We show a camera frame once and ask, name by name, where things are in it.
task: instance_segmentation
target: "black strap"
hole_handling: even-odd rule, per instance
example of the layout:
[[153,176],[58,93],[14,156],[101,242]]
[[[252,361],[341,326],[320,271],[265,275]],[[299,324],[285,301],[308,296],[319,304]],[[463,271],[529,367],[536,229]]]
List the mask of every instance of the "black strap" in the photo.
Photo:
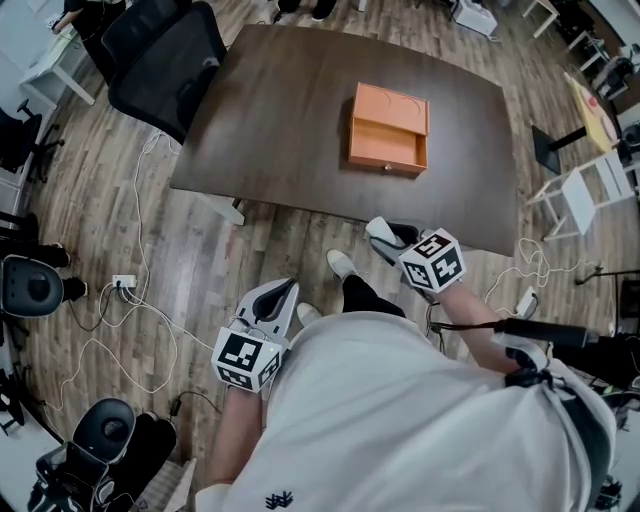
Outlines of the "black strap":
[[589,505],[593,505],[600,494],[602,484],[607,478],[611,442],[604,427],[586,406],[582,398],[574,393],[573,390],[566,389],[566,391],[572,393],[573,397],[568,400],[562,400],[562,405],[575,425],[587,453],[587,459],[589,459],[589,466],[591,467]]
[[[546,382],[552,390],[555,387],[553,376],[549,370],[538,372],[532,368],[521,368],[505,376],[507,387],[520,386],[528,388],[542,382]],[[573,388],[567,385],[561,387],[563,391],[571,395],[570,398],[560,400],[560,402],[576,427],[589,461],[591,492],[589,493],[588,505],[593,505],[607,477],[609,459],[611,457],[611,443],[606,430],[586,406],[582,398]]]

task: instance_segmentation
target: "white table leg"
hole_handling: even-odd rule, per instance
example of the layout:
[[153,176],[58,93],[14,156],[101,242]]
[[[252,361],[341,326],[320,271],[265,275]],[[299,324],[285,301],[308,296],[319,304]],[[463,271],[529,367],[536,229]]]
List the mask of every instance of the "white table leg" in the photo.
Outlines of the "white table leg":
[[558,15],[556,13],[551,13],[549,17],[545,20],[545,22],[542,25],[540,25],[540,28],[533,33],[533,38],[536,39],[540,34],[542,34],[545,31],[545,29],[549,25],[551,25],[553,23],[553,20],[555,20],[557,17]]
[[232,224],[244,225],[244,215],[233,207],[233,199],[229,197],[198,194],[214,211],[218,212]]
[[536,6],[537,3],[538,3],[538,0],[533,0],[533,2],[531,2],[531,5],[527,7],[527,10],[522,13],[522,17],[526,18],[527,16],[529,16],[529,13],[533,11],[533,8]]
[[559,235],[545,236],[543,240],[545,242],[548,242],[549,240],[559,240],[561,238],[569,238],[570,236],[578,236],[579,234],[580,234],[580,231],[571,231],[570,233],[561,233]]
[[580,66],[580,71],[584,71],[585,69],[587,69],[589,66],[591,66],[591,64],[593,64],[595,61],[597,61],[600,58],[600,53],[596,52],[595,55],[593,55],[593,57],[591,57],[587,62],[585,62],[582,66]]
[[29,91],[29,93],[33,94],[37,99],[39,99],[42,103],[44,103],[51,110],[55,110],[55,109],[58,108],[58,105],[56,104],[55,101],[53,101],[51,98],[49,98],[49,96],[46,96],[45,94],[41,93],[38,89],[36,89],[33,86],[33,84],[24,83],[24,84],[22,84],[22,87],[24,87],[27,91]]
[[71,75],[69,75],[69,73],[67,73],[60,66],[58,66],[58,65],[54,66],[51,69],[51,71],[53,71],[53,73],[60,80],[62,80],[67,86],[69,86],[69,88],[73,92],[75,92],[78,96],[80,96],[80,98],[82,98],[86,103],[88,103],[89,105],[93,105],[96,102],[96,100],[94,100],[87,91],[85,91],[82,87],[80,87],[80,84],[78,82],[76,82],[71,77]]
[[587,37],[587,31],[583,30],[582,34],[580,34],[578,37],[576,37],[569,46],[567,46],[567,49],[565,50],[565,52],[570,52],[571,50],[573,50],[580,41],[582,41],[585,37]]

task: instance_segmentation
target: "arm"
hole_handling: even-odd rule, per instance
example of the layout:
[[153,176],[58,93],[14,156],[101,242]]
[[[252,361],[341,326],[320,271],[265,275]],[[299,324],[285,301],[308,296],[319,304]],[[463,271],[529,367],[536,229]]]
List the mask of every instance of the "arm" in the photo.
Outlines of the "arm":
[[[500,320],[462,283],[452,284],[437,298],[452,324],[473,325]],[[504,347],[491,342],[491,329],[460,331],[459,334],[479,366],[504,374],[520,369],[518,363],[506,356]]]
[[66,13],[58,23],[56,23],[51,30],[53,30],[54,34],[59,34],[64,27],[66,27],[69,23],[73,23],[75,19],[80,16],[82,9],[77,11],[72,11]]
[[233,483],[261,435],[262,395],[229,387],[213,445],[211,484]]

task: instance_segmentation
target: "yellow board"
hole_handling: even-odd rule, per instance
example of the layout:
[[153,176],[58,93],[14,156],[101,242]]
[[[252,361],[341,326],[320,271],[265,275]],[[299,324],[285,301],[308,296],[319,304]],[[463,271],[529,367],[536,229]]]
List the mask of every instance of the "yellow board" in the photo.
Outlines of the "yellow board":
[[592,112],[589,106],[582,99],[583,86],[580,85],[575,79],[565,73],[565,78],[569,82],[571,87],[571,93],[573,99],[580,111],[580,117],[584,122],[584,127],[587,129],[587,136],[593,141],[602,153],[610,153],[613,151],[614,146],[618,142],[617,140],[611,140],[607,135],[607,132],[602,125],[602,117],[609,118],[603,108],[598,105],[596,112]]

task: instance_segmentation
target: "wooden floor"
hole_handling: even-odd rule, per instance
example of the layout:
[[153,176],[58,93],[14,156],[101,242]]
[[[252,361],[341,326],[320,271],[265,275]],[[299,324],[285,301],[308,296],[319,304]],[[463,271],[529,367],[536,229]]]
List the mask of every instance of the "wooden floor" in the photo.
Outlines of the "wooden floor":
[[[499,22],[496,35],[501,39],[494,43],[450,23],[448,13],[435,0],[425,0],[417,9],[412,0],[369,0],[365,13],[356,11],[354,3],[339,0],[332,16],[313,26],[407,46],[504,88],[513,130],[513,172],[518,177],[519,235],[539,240],[549,229],[549,221],[540,210],[525,208],[524,202],[548,174],[533,158],[531,124],[553,136],[579,126],[577,110],[562,79],[563,69],[575,74],[574,61],[558,57],[565,45],[553,28],[538,40],[531,37],[544,12],[536,9],[522,19],[525,5],[521,2],[514,2],[507,12],[494,5]],[[233,42],[243,24],[269,22],[276,12],[275,2],[266,0],[218,0],[213,7],[226,44]],[[311,26],[311,7],[309,0],[303,0],[299,13],[285,16],[281,23]],[[67,144],[55,156],[49,183],[36,185],[30,208],[41,219],[44,242],[61,241],[72,253],[72,267],[64,273],[89,282],[88,299],[78,301],[74,308],[80,320],[91,325],[98,317],[99,292],[112,274],[135,273],[144,279],[132,179],[138,155],[154,129],[112,109],[106,87],[95,72],[88,73],[84,85],[96,95],[96,104],[89,107],[72,97],[60,108],[58,122]],[[585,140],[563,151],[565,169],[593,156]],[[297,278],[303,300],[316,304],[325,314],[339,311],[339,284],[324,263],[324,254],[332,247],[351,254],[381,295],[401,305],[410,318],[424,326],[424,303],[400,287],[398,271],[372,253],[363,240],[363,224],[244,204],[246,225],[231,226],[195,194],[169,189],[175,160],[165,138],[142,159],[138,181],[142,240],[151,267],[147,297],[205,343],[214,343],[218,328],[227,324],[239,297],[274,278]],[[640,262],[638,227],[637,205],[631,200],[599,213],[584,239],[544,244],[545,254],[552,266],[560,268],[571,267],[580,259],[600,262],[610,270],[636,268]],[[474,251],[465,258],[469,272],[464,281],[482,297],[503,270],[514,264],[531,269],[520,256],[506,258]],[[569,273],[551,275],[548,285],[538,290],[540,307],[535,318],[588,325],[605,332],[612,319],[611,283],[594,280],[575,288],[573,277]],[[508,273],[490,298],[491,306],[513,308],[534,282],[534,278]],[[115,295],[112,299],[106,317],[116,322],[127,306]],[[149,388],[167,378],[173,358],[164,323],[149,311],[134,312],[119,329],[102,325],[91,335],[78,328],[65,304],[48,318],[30,321],[29,328],[32,336],[25,359],[33,367],[33,392],[56,405],[60,404],[62,381],[78,368],[80,350],[92,335],[118,356],[133,378]],[[171,398],[188,389],[205,392],[220,405],[222,387],[210,369],[210,352],[186,335],[176,332],[176,336],[179,350],[173,377],[155,394],[137,389],[103,348],[89,345],[80,373],[65,387],[64,409],[61,413],[49,409],[55,426],[69,437],[87,408],[107,396],[121,397],[138,411],[153,409],[161,415],[167,414]],[[467,357],[456,338],[448,340],[447,353]],[[200,460],[196,488],[206,483],[206,460],[216,422],[204,400],[186,397],[176,420],[176,458]]]

